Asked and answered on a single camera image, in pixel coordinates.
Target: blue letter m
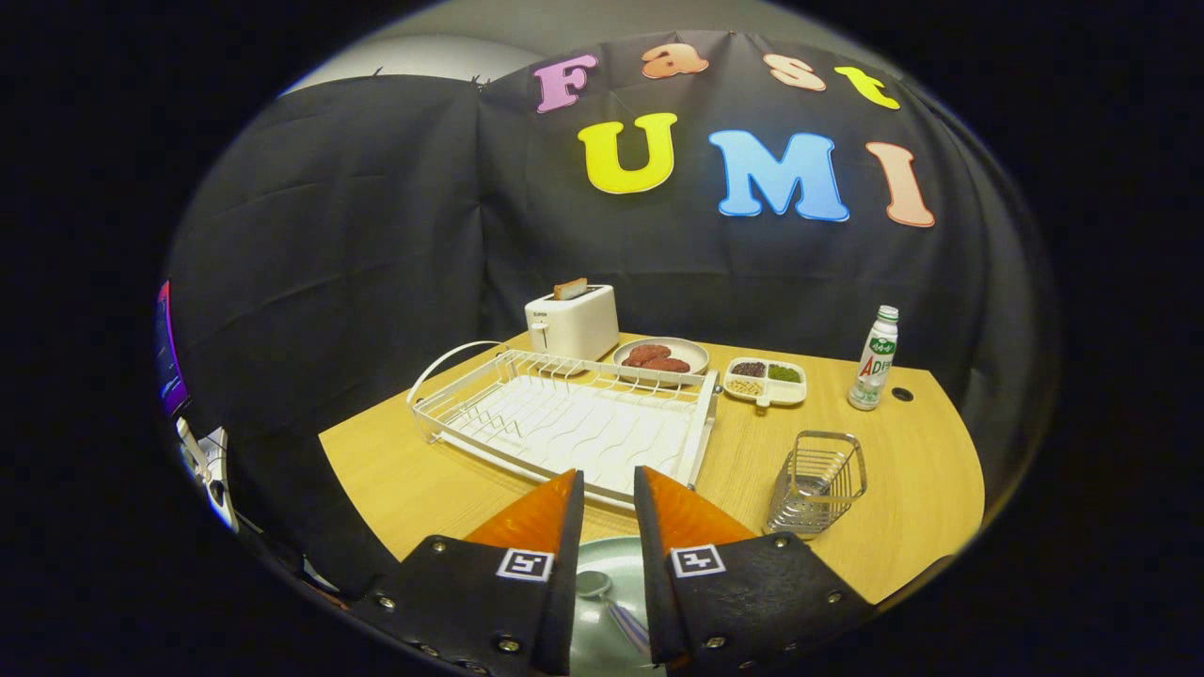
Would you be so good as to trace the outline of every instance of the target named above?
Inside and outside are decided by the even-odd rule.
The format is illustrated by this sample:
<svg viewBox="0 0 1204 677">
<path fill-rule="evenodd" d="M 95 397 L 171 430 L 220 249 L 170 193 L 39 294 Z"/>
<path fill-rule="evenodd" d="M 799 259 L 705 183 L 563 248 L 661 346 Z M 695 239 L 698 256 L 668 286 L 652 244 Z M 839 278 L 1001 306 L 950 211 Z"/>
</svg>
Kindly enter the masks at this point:
<svg viewBox="0 0 1204 677">
<path fill-rule="evenodd" d="M 816 220 L 848 220 L 849 208 L 840 202 L 832 173 L 832 148 L 827 136 L 796 134 L 778 161 L 756 136 L 740 129 L 716 131 L 709 137 L 724 152 L 727 170 L 727 198 L 719 211 L 732 217 L 755 217 L 761 202 L 752 198 L 755 181 L 761 194 L 779 214 L 786 213 L 795 184 L 802 182 L 803 196 L 795 211 Z"/>
</svg>

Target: wire rack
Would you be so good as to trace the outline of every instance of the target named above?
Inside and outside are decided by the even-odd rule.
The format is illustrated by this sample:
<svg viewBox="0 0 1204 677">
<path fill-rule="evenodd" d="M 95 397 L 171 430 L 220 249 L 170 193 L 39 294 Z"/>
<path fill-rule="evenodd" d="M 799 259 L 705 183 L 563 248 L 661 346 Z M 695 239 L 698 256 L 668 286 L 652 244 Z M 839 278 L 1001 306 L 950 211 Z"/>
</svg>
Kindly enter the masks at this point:
<svg viewBox="0 0 1204 677">
<path fill-rule="evenodd" d="M 411 389 L 461 346 L 427 367 Z M 576 467 L 586 498 L 633 510 L 633 469 L 694 485 L 715 420 L 718 375 L 672 373 L 506 349 L 411 411 L 444 441 L 536 481 Z"/>
<path fill-rule="evenodd" d="M 837 448 L 804 447 L 807 440 L 831 440 Z M 840 519 L 866 487 L 866 459 L 855 436 L 804 430 L 795 437 L 795 448 L 778 475 L 762 532 L 792 531 L 814 538 Z"/>
</svg>

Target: dish rack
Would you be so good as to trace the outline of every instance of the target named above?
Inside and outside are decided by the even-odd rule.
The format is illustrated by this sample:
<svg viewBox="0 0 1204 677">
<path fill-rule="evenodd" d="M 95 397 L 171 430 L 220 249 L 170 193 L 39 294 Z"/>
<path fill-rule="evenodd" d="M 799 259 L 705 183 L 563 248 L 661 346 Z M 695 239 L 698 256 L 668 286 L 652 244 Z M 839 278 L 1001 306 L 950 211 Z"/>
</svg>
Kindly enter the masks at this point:
<svg viewBox="0 0 1204 677">
<path fill-rule="evenodd" d="M 415 400 L 439 364 L 482 345 L 506 349 Z M 430 443 L 442 440 L 537 482 L 576 467 L 585 473 L 586 498 L 633 511 L 637 465 L 694 487 L 715 422 L 716 378 L 476 341 L 432 363 L 406 402 Z"/>
</svg>

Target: white toaster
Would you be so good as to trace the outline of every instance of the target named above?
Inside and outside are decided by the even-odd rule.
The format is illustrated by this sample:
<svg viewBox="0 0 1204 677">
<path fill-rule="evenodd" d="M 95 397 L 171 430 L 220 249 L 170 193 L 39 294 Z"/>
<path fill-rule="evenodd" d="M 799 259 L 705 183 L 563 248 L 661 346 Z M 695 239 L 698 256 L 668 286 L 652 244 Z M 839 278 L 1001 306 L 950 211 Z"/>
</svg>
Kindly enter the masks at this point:
<svg viewBox="0 0 1204 677">
<path fill-rule="evenodd" d="M 536 353 L 597 361 L 619 345 L 619 314 L 609 284 L 590 284 L 568 300 L 548 294 L 526 305 L 526 317 Z"/>
</svg>

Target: wooden table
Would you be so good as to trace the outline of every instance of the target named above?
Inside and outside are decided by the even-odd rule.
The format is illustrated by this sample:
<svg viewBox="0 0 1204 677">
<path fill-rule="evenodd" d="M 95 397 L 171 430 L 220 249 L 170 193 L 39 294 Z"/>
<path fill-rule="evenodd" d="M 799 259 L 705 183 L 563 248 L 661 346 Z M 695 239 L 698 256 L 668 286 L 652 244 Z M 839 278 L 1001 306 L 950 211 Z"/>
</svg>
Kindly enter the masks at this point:
<svg viewBox="0 0 1204 677">
<path fill-rule="evenodd" d="M 622 334 L 620 345 L 643 336 Z M 507 345 L 531 349 L 526 334 Z M 715 426 L 696 490 L 761 534 L 773 482 L 802 430 L 851 432 L 861 441 L 868 489 L 811 549 L 866 600 L 878 604 L 940 557 L 956 553 L 982 520 L 982 470 L 966 425 L 927 371 L 893 367 L 893 396 L 872 412 L 845 394 L 856 363 L 701 343 L 710 369 L 736 357 L 791 361 L 807 372 L 807 399 L 756 410 L 720 395 Z M 437 376 L 419 395 L 439 388 L 497 353 L 486 349 Z M 609 360 L 608 353 L 600 361 Z M 535 487 L 444 442 L 426 443 L 406 406 L 406 393 L 324 431 L 319 438 L 360 516 L 397 559 L 426 536 L 464 537 Z M 635 513 L 588 502 L 582 542 L 638 534 Z"/>
</svg>

